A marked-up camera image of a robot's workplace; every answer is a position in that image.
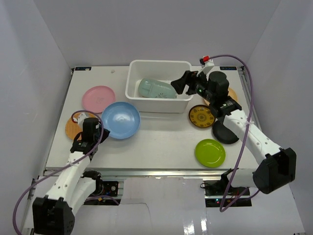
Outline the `teal rectangular divided plate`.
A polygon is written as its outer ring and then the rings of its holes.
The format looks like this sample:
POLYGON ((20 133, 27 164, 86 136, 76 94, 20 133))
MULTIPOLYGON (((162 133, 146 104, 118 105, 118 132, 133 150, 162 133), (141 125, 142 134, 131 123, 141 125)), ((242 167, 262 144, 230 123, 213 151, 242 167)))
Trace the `teal rectangular divided plate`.
POLYGON ((175 89, 170 84, 147 78, 140 81, 138 93, 146 98, 175 99, 177 97, 175 89))

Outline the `tan yellow round plate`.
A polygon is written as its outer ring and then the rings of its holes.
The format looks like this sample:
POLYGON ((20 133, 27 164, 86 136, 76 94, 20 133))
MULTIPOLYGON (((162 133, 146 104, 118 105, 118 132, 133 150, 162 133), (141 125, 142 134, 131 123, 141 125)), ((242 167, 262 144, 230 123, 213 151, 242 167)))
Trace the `tan yellow round plate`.
MULTIPOLYGON (((235 93, 235 91, 234 91, 233 89, 228 88, 228 95, 229 95, 232 99, 234 99, 236 102, 238 102, 237 94, 235 93)), ((207 106, 209 106, 209 104, 210 104, 209 101, 207 101, 207 100, 205 100, 205 99, 203 99, 203 101, 204 101, 204 103, 205 103, 207 106)))

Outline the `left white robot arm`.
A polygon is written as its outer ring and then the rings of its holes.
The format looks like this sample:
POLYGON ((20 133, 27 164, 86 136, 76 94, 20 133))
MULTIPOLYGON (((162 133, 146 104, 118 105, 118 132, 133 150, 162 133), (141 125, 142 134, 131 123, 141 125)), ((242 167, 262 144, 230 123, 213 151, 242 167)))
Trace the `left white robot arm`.
POLYGON ((69 235, 75 224, 75 215, 90 194, 99 195, 103 183, 97 172, 86 172, 98 145, 108 136, 100 120, 80 115, 82 131, 74 138, 66 169, 44 197, 33 201, 34 232, 40 235, 69 235))

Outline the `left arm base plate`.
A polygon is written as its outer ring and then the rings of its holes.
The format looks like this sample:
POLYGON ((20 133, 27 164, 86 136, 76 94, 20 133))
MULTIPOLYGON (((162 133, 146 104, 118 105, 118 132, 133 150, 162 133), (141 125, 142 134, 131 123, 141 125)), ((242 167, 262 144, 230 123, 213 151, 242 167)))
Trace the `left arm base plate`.
POLYGON ((82 175, 83 178, 92 178, 95 180, 95 191, 89 197, 95 199, 88 200, 85 205, 98 205, 98 206, 117 206, 120 203, 118 196, 118 181, 104 181, 102 175, 97 171, 85 171, 82 175))

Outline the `blue round plate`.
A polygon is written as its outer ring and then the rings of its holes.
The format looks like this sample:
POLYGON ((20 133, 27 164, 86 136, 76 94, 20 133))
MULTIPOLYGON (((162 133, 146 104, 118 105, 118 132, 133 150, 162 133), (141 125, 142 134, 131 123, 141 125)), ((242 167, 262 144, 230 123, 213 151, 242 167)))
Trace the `blue round plate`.
POLYGON ((132 137, 140 128, 140 113, 128 102, 114 102, 101 115, 105 129, 110 131, 110 137, 124 140, 132 137))

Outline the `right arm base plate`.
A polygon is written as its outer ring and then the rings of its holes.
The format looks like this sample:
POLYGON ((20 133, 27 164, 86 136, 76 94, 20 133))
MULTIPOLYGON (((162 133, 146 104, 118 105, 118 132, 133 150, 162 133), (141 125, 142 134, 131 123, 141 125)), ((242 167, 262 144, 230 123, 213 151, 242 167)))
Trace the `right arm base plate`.
MULTIPOLYGON (((219 180, 206 180, 200 184, 200 188, 204 190, 205 194, 205 205, 207 208, 219 208, 222 203, 222 198, 224 191, 227 186, 227 177, 224 179, 222 177, 219 180)), ((243 191, 245 187, 230 187, 226 197, 223 207, 228 206, 232 201, 234 201, 243 191)), ((250 197, 250 190, 244 192, 244 194, 235 201, 231 207, 251 207, 252 202, 250 197)))

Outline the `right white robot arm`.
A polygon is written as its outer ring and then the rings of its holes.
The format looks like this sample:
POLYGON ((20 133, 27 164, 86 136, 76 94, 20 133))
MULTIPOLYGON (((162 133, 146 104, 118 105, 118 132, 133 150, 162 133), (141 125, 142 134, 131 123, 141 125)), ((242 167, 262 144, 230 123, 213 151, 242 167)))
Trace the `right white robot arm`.
POLYGON ((233 195, 239 187, 257 188, 269 194, 295 180, 296 153, 271 141, 248 119, 242 107, 229 96, 225 73, 214 71, 206 75, 188 70, 171 86, 177 94, 198 94, 207 100, 211 114, 242 141, 258 164, 255 170, 235 166, 231 173, 224 173, 221 182, 224 194, 233 195))

